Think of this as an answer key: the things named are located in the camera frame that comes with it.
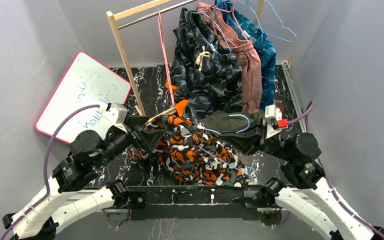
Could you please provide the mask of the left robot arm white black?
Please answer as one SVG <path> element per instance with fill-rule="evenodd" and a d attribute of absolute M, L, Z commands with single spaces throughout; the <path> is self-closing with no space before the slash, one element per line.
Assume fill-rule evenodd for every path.
<path fill-rule="evenodd" d="M 140 194 L 130 192 L 121 180 L 72 203 L 68 200 L 97 178 L 98 168 L 130 146 L 147 153 L 154 150 L 164 131 L 145 128 L 146 121 L 146 117 L 129 117 L 127 123 L 111 126 L 105 138 L 94 130 L 81 132 L 70 144 L 70 155 L 53 170 L 44 188 L 22 210 L 3 217 L 6 234 L 13 240 L 53 240 L 69 225 L 95 212 L 135 205 Z"/>

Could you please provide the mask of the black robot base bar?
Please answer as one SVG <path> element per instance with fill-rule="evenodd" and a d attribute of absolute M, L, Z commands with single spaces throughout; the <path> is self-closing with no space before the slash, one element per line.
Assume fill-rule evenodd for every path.
<path fill-rule="evenodd" d="M 241 219 L 275 226 L 282 209 L 265 203 L 260 186 L 130 186 L 132 220 L 153 219 Z"/>

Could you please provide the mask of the orange camouflage shorts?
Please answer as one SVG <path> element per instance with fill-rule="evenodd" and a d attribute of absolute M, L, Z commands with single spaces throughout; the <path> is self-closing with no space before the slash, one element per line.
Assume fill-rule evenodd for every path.
<path fill-rule="evenodd" d="M 201 122 L 189 118 L 157 116 L 146 126 L 148 130 L 165 130 L 157 146 L 152 153 L 135 150 L 129 159 L 133 162 L 156 161 L 173 178 L 183 183 L 235 188 L 248 185 L 250 177 L 226 164 L 221 165 L 217 159 L 201 150 L 203 148 L 248 173 L 246 162 L 239 159 L 232 145 L 202 128 L 204 125 Z"/>

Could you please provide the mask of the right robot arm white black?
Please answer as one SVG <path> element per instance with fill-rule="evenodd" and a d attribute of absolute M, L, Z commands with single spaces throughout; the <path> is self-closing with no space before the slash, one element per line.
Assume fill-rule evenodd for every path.
<path fill-rule="evenodd" d="M 245 155 L 262 151 L 285 160 L 281 171 L 287 179 L 271 178 L 259 190 L 246 190 L 234 200 L 246 208 L 280 207 L 303 220 L 326 240 L 384 240 L 384 228 L 363 220 L 333 187 L 322 164 L 315 136 L 303 132 L 281 142 L 286 119 L 256 120 L 238 133 L 220 138 Z"/>

